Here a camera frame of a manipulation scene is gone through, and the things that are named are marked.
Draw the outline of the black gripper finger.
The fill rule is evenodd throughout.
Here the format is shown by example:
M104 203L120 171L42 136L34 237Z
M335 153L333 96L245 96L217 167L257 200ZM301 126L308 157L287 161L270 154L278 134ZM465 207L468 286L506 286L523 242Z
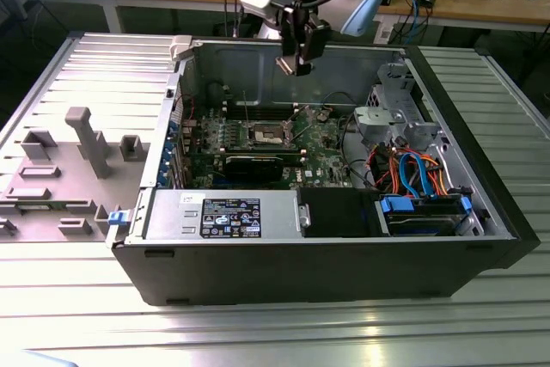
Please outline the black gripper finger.
M309 25L300 28L296 35L296 75L306 76L312 70L312 65L309 62L309 43L311 39L312 29Z
M283 56L286 58L292 57L295 60L299 59L300 52L300 10L292 7L283 9L281 18L281 37Z

